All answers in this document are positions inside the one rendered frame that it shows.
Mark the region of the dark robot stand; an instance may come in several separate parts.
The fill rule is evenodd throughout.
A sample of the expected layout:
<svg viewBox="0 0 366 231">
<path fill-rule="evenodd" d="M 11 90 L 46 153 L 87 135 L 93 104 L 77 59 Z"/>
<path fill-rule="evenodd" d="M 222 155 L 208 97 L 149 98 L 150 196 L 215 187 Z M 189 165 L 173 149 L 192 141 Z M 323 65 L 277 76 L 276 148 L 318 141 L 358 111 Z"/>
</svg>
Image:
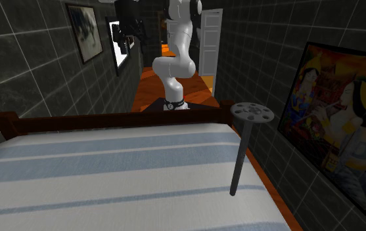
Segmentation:
<svg viewBox="0 0 366 231">
<path fill-rule="evenodd" d="M 165 98 L 158 98 L 152 104 L 150 104 L 147 108 L 142 110 L 142 112 L 160 112 L 160 111 L 163 111 L 164 110 L 164 101 L 165 101 Z M 212 106 L 188 102 L 188 107 L 190 109 L 204 109 L 204 108 L 211 108 Z"/>
</svg>

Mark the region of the white panelled door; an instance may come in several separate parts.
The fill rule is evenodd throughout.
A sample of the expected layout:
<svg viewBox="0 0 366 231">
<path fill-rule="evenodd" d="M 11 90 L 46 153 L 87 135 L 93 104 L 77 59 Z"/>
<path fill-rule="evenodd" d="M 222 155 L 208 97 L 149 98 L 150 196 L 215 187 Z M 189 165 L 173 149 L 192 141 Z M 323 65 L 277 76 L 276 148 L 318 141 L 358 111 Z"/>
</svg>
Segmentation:
<svg viewBox="0 0 366 231">
<path fill-rule="evenodd" d="M 223 9 L 202 12 L 200 28 L 199 76 L 216 75 Z"/>
</svg>

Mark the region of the bed with blue striped cover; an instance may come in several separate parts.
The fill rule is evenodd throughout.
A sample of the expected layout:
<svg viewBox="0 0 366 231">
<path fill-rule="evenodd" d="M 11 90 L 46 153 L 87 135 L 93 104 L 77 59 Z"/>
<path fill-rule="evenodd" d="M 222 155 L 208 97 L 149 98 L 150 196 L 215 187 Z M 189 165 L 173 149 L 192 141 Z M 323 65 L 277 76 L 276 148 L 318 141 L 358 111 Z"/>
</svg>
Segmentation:
<svg viewBox="0 0 366 231">
<path fill-rule="evenodd" d="M 302 231 L 218 107 L 21 119 L 0 112 L 0 231 Z"/>
</svg>

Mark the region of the colourful painting of two figures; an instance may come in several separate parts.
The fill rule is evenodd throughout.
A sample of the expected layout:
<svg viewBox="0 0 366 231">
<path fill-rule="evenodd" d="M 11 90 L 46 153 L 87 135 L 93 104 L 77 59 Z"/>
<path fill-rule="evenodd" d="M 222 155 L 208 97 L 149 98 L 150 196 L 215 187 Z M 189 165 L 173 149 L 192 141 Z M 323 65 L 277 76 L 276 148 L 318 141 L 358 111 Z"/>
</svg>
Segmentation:
<svg viewBox="0 0 366 231">
<path fill-rule="evenodd" d="M 309 42 L 278 126 L 366 215 L 366 52 Z"/>
</svg>

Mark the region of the bright window with dark frame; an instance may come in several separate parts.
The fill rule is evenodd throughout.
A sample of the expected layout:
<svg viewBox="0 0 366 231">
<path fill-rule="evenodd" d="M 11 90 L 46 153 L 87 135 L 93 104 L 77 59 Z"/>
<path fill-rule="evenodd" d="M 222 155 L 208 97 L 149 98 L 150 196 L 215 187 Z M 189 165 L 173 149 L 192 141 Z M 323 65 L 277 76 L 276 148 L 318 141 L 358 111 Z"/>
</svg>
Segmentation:
<svg viewBox="0 0 366 231">
<path fill-rule="evenodd" d="M 116 54 L 115 50 L 114 50 L 114 46 L 113 46 L 113 42 L 112 42 L 112 24 L 119 24 L 120 25 L 120 21 L 115 17 L 115 16 L 106 16 L 106 25 L 107 25 L 107 30 L 108 30 L 108 36 L 109 36 L 109 43 L 110 43 L 110 49 L 112 52 L 112 57 L 113 57 L 113 61 L 114 61 L 114 67 L 116 70 L 116 75 L 120 76 L 122 70 L 124 69 L 127 61 L 129 60 L 129 54 L 123 55 L 123 54 Z"/>
</svg>

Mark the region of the grey perforated disc on rod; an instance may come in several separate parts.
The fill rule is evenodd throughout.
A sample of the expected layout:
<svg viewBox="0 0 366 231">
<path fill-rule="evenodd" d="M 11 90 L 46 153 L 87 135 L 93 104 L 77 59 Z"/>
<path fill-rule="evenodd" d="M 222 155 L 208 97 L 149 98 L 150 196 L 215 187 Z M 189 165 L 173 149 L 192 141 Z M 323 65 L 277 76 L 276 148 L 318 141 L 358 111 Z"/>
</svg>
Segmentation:
<svg viewBox="0 0 366 231">
<path fill-rule="evenodd" d="M 240 174 L 242 171 L 242 166 L 244 164 L 246 150 L 252 132 L 252 126 L 256 123 L 268 123 L 274 119 L 275 115 L 266 106 L 251 102 L 240 102 L 238 104 L 234 104 L 231 107 L 231 113 L 234 115 L 235 118 L 240 119 L 244 122 L 237 159 L 235 162 L 235 168 L 233 171 L 233 178 L 229 191 L 231 196 L 235 196 L 239 185 Z"/>
</svg>

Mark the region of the grey framed wall picture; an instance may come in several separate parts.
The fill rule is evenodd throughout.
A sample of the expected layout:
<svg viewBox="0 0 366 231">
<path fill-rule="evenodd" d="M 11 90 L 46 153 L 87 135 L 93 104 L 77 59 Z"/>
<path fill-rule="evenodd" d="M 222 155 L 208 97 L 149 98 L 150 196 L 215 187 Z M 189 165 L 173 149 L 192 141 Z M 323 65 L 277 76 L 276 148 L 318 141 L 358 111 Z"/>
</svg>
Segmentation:
<svg viewBox="0 0 366 231">
<path fill-rule="evenodd" d="M 81 62 L 88 63 L 103 52 L 95 9 L 85 5 L 66 3 Z"/>
</svg>

